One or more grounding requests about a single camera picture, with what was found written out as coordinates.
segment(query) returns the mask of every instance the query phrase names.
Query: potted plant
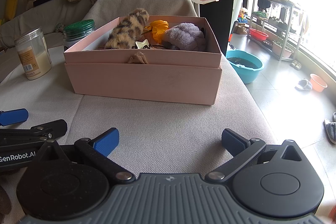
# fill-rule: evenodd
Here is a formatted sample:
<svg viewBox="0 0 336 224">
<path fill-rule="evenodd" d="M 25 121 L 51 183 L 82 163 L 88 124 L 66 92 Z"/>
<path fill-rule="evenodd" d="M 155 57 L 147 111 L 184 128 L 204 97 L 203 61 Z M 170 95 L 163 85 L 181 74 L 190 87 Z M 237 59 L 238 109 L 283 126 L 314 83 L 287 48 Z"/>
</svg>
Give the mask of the potted plant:
<svg viewBox="0 0 336 224">
<path fill-rule="evenodd" d="M 283 45 L 284 45 L 283 41 L 273 40 L 272 52 L 274 52 L 276 55 L 280 56 Z M 282 57 L 289 58 L 292 53 L 293 53 L 292 49 L 286 45 L 285 50 L 283 51 L 283 56 Z"/>
</svg>

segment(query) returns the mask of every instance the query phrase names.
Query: pink box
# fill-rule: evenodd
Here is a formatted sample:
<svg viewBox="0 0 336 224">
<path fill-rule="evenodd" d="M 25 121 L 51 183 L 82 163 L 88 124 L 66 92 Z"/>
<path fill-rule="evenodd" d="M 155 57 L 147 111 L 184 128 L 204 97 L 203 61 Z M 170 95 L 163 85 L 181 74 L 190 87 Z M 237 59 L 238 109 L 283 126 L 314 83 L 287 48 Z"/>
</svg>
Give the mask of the pink box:
<svg viewBox="0 0 336 224">
<path fill-rule="evenodd" d="M 212 105 L 221 80 L 221 50 L 205 18 L 150 16 L 169 27 L 194 23 L 204 28 L 207 52 L 175 50 L 95 50 L 104 45 L 116 18 L 64 52 L 65 67 L 75 93 L 162 102 Z M 148 64 L 127 64 L 141 51 Z"/>
</svg>

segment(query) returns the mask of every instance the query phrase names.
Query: yellow pillow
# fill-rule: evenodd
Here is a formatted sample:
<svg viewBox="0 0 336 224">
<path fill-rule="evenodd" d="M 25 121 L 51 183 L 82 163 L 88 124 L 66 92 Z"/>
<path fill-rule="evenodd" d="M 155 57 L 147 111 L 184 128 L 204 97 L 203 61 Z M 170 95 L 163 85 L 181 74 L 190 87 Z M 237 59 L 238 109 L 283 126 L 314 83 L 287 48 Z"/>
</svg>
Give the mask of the yellow pillow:
<svg viewBox="0 0 336 224">
<path fill-rule="evenodd" d="M 18 0 L 6 0 L 5 21 L 12 20 L 15 17 Z"/>
</svg>

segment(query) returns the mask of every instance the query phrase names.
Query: dark water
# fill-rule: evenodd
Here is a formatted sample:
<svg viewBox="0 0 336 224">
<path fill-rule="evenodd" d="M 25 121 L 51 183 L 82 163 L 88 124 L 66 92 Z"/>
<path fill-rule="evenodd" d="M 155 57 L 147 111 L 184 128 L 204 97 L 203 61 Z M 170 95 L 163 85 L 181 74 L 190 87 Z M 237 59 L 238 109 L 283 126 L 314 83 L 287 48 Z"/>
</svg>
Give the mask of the dark water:
<svg viewBox="0 0 336 224">
<path fill-rule="evenodd" d="M 256 64 L 253 64 L 252 62 L 240 58 L 240 57 L 229 57 L 228 60 L 236 65 L 244 65 L 247 68 L 252 68 L 252 69 L 258 69 L 259 67 Z"/>
</svg>

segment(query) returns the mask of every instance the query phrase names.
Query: metal rack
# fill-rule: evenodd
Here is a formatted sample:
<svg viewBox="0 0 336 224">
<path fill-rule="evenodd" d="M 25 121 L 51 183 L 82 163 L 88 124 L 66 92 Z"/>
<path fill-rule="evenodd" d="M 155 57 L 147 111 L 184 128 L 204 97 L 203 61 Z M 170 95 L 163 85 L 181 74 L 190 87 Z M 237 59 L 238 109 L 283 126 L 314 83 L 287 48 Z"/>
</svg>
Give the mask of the metal rack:
<svg viewBox="0 0 336 224">
<path fill-rule="evenodd" d="M 271 55 L 273 55 L 275 58 L 277 58 L 279 60 L 279 62 L 281 61 L 293 61 L 296 57 L 296 54 L 299 50 L 299 47 L 300 47 L 300 43 L 302 41 L 302 35 L 303 35 L 303 25 L 301 23 L 301 31 L 300 31 L 300 34 L 295 34 L 295 33 L 291 33 L 289 32 L 291 26 L 292 26 L 292 18 L 293 18 L 293 12 L 296 10 L 298 12 L 302 12 L 303 10 L 294 6 L 294 5 L 290 5 L 290 4 L 284 4 L 284 3 L 281 3 L 280 1 L 276 1 L 276 0 L 269 0 L 271 3 L 278 3 L 278 4 L 281 4 L 285 7 L 289 7 L 289 20 L 288 20 L 288 24 L 287 24 L 287 30 L 284 30 L 280 27 L 278 27 L 277 25 L 271 23 L 271 22 L 268 22 L 268 19 L 267 18 L 262 18 L 262 17 L 258 17 L 256 15 L 253 15 L 251 14 L 251 21 L 250 21 L 250 25 L 249 25 L 249 30 L 247 32 L 247 37 L 249 37 L 251 40 L 253 40 L 254 42 L 256 42 L 257 44 L 259 44 L 261 47 L 263 47 L 265 50 L 267 50 L 268 52 L 270 52 Z M 253 4 L 252 4 L 252 12 L 254 11 L 254 4 L 255 4 L 255 0 L 253 0 Z M 252 26 L 252 19 L 253 18 L 256 18 L 257 20 L 260 20 L 262 22 L 262 29 L 261 31 L 263 32 L 264 31 L 264 28 L 265 28 L 265 23 L 268 24 L 268 25 L 271 25 L 275 28 L 277 28 L 277 30 L 281 31 L 281 33 L 285 33 L 285 39 L 283 40 L 283 47 L 282 47 L 282 50 L 281 50 L 281 54 L 280 56 L 276 55 L 271 49 L 267 48 L 262 42 L 256 40 L 255 38 L 253 38 L 251 35 L 250 35 L 250 29 L 251 29 L 251 26 Z M 283 53 L 285 51 L 285 48 L 286 48 L 286 45 L 287 45 L 287 42 L 288 42 L 288 38 L 289 36 L 292 35 L 294 37 L 298 37 L 299 40 L 297 42 L 297 45 L 296 45 L 296 48 L 294 50 L 294 53 L 292 54 L 293 55 L 293 58 L 284 58 L 283 57 Z"/>
</svg>

